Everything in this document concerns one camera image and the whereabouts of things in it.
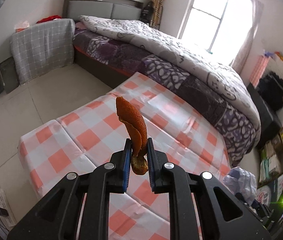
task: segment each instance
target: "bed frame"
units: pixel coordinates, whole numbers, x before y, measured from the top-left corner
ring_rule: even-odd
[[[76,8],[76,4],[72,4],[72,1],[80,1],[76,3],[85,3],[89,4],[90,9],[92,10],[89,16],[96,16],[96,17],[103,17],[103,15],[100,15],[100,10],[94,10],[94,7],[108,7],[109,3],[112,3],[113,6],[109,6],[110,17],[117,14],[117,17],[114,18],[121,20],[127,20],[127,19],[139,19],[140,14],[138,14],[138,11],[141,12],[143,8],[143,3],[135,0],[64,0],[64,6],[63,6],[63,18],[69,18],[73,16],[72,18],[74,20],[78,20],[74,16],[73,10],[76,10],[76,12],[85,10]],[[74,62],[80,65],[83,69],[87,70],[89,73],[97,77],[99,80],[104,82],[106,85],[110,86],[111,88],[115,88],[118,85],[120,85],[122,82],[124,82],[126,79],[128,79],[128,76],[123,75],[122,73],[117,72],[115,69],[111,68],[109,65],[103,64],[91,57],[88,57],[87,55],[79,52],[75,49],[75,59]]]

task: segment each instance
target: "dried orange peel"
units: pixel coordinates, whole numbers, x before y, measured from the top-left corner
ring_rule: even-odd
[[[116,98],[116,110],[118,119],[126,126],[132,140],[132,170],[137,175],[144,175],[148,171],[144,157],[147,154],[147,128],[144,118],[137,108],[123,97]]]

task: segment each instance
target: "purple bedspread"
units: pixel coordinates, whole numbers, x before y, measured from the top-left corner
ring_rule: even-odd
[[[73,44],[90,57],[124,70],[140,72],[195,108],[224,137],[233,166],[250,152],[256,131],[249,119],[195,76],[143,48],[76,29]]]

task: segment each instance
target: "power strip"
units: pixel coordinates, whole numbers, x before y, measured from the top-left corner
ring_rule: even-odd
[[[0,208],[4,208],[8,212],[8,217],[3,217],[5,218],[7,225],[9,227],[13,227],[16,225],[16,221],[14,219],[13,213],[8,205],[8,201],[5,195],[5,192],[3,189],[0,188]]]

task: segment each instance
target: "pink and white tablecloth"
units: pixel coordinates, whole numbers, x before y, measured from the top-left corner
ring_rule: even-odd
[[[128,133],[116,115],[123,96],[143,115],[156,150],[187,172],[230,170],[222,136],[194,108],[150,78],[135,73],[104,96],[51,120],[20,139],[19,157],[40,197],[68,172],[92,172],[124,148]],[[168,194],[151,192],[148,173],[130,172],[126,194],[111,194],[109,239],[169,239]]]

